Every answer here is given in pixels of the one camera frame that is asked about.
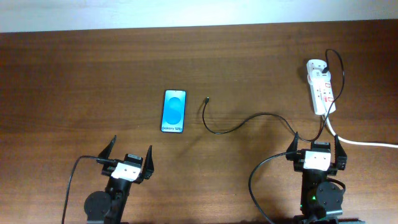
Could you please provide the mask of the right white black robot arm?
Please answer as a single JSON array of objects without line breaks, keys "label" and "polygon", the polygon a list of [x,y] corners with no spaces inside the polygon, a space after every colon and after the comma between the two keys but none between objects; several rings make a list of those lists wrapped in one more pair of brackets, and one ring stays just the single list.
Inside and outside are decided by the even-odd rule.
[{"label": "right white black robot arm", "polygon": [[299,151],[298,141],[296,133],[285,156],[293,162],[294,171],[302,173],[302,214],[294,216],[294,223],[338,223],[338,216],[343,214],[346,187],[332,177],[345,170],[348,156],[338,136],[335,136],[335,162],[331,161],[330,143],[312,142],[310,149]]}]

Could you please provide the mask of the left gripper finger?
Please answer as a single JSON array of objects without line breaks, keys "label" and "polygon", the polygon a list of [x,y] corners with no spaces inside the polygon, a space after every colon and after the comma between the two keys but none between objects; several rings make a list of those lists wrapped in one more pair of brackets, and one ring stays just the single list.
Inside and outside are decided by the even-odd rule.
[{"label": "left gripper finger", "polygon": [[109,155],[111,154],[112,148],[116,143],[117,135],[115,135],[110,143],[98,154],[98,158],[100,159],[108,159]]},{"label": "left gripper finger", "polygon": [[146,159],[144,162],[144,167],[143,167],[143,176],[144,179],[150,179],[152,174],[154,173],[154,163],[153,163],[153,158],[152,158],[152,145],[149,146],[149,149],[147,151]]}]

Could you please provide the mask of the blue screen Galaxy smartphone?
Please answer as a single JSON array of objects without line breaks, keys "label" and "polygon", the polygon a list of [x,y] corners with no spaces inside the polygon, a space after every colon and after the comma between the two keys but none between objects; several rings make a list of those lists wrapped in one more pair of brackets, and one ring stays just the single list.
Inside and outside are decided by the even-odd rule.
[{"label": "blue screen Galaxy smartphone", "polygon": [[187,92],[166,90],[160,130],[163,133],[183,133]]}]

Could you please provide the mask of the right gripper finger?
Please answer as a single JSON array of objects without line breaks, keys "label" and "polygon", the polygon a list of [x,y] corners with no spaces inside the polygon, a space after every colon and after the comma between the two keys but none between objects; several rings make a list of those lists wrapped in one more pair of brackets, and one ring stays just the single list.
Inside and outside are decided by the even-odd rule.
[{"label": "right gripper finger", "polygon": [[338,170],[345,170],[347,163],[347,154],[343,149],[339,136],[335,135],[335,166]]},{"label": "right gripper finger", "polygon": [[290,143],[289,147],[286,150],[285,158],[288,161],[295,160],[295,156],[297,154],[298,142],[299,142],[299,134],[298,134],[298,132],[296,132],[292,142]]}]

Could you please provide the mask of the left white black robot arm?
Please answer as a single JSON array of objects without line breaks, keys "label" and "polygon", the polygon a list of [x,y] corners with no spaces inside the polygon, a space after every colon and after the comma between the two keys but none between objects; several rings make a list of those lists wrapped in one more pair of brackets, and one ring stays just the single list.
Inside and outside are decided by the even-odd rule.
[{"label": "left white black robot arm", "polygon": [[93,192],[86,198],[87,223],[121,223],[131,185],[150,179],[155,171],[152,146],[149,146],[145,158],[126,154],[122,160],[110,159],[115,142],[116,138],[113,138],[96,158],[97,163],[103,166],[101,174],[109,180],[103,191]]}]

